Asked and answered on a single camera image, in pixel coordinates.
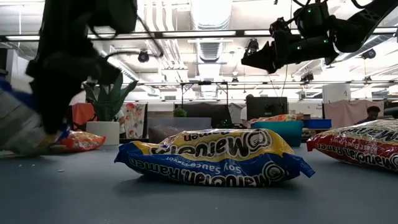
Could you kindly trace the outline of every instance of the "gray table surface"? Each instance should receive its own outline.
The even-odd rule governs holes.
[[[114,164],[115,147],[0,158],[0,223],[397,223],[398,175],[295,153],[317,173],[272,188],[154,182]]]

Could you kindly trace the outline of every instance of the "green plant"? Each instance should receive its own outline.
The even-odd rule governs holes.
[[[123,75],[119,74],[113,87],[109,90],[109,86],[100,85],[98,97],[94,93],[92,87],[83,84],[86,90],[86,97],[91,101],[94,107],[98,121],[112,121],[124,103],[130,91],[137,86],[138,81],[131,82],[127,87],[121,89],[123,84]]]
[[[174,118],[186,118],[187,117],[187,112],[182,109],[182,108],[176,108],[174,110]]]

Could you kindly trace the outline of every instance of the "potted plant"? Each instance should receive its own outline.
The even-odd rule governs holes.
[[[104,145],[112,146],[119,144],[119,122],[114,122],[116,114],[124,103],[130,91],[137,86],[138,81],[128,84],[127,87],[121,89],[123,84],[123,75],[119,74],[113,86],[100,85],[98,96],[94,93],[94,89],[86,84],[86,97],[90,100],[94,107],[98,121],[89,121],[86,125],[86,131],[99,136],[105,136]]]
[[[181,107],[178,107],[174,110],[174,118],[186,118],[186,117],[187,117],[187,111],[185,111]]]

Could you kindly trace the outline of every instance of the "person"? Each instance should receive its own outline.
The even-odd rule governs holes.
[[[251,97],[254,97],[254,96],[252,94],[248,94],[246,96],[246,105],[248,104],[248,99],[250,99]],[[250,123],[248,121],[248,107],[247,106],[245,106],[241,110],[241,120],[242,120],[243,126],[250,128]]]
[[[126,119],[124,118],[124,113],[121,109],[119,110],[119,112],[116,115],[116,121],[118,121],[120,124],[119,138],[121,138],[121,139],[127,138],[126,128],[124,127],[124,123],[126,122]]]
[[[377,117],[380,113],[380,108],[378,108],[377,106],[370,106],[366,111],[368,112],[368,117],[366,119],[363,119],[362,121],[358,121],[355,124],[362,124],[368,121],[377,120]]]

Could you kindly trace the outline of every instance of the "blue bin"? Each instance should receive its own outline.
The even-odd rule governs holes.
[[[251,128],[266,128],[280,135],[291,147],[301,145],[303,121],[259,121],[251,125]]]
[[[309,129],[330,129],[331,119],[309,119],[304,120],[304,128]]]

